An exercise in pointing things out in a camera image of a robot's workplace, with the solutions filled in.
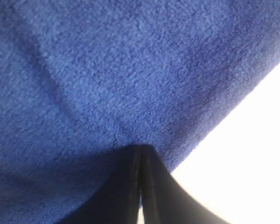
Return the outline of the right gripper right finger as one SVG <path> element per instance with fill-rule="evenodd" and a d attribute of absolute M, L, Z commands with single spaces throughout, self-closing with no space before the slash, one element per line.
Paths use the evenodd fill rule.
<path fill-rule="evenodd" d="M 146 224 L 225 224 L 172 177 L 155 148 L 141 146 L 141 201 Z"/>

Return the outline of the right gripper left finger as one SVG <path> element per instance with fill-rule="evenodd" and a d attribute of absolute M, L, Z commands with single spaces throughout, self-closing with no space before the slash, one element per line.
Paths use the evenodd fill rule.
<path fill-rule="evenodd" d="M 140 205 L 140 146 L 130 145 L 101 188 L 59 224 L 136 224 Z"/>

